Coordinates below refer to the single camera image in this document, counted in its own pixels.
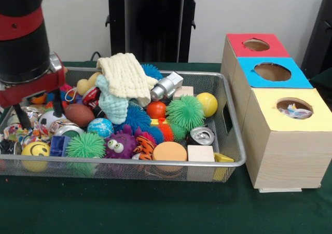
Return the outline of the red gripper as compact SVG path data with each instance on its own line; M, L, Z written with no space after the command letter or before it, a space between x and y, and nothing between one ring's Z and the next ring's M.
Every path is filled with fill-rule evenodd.
M42 77L20 85L14 85L1 90L1 107L13 106L20 124L23 129L30 129L31 122L26 112L21 108L19 103L24 99L31 97L35 94L42 92L52 92L54 95L53 99L53 110L56 117L62 117L64 110L61 100L61 92L54 91L59 89L65 82L65 71L61 68L55 73L49 73Z

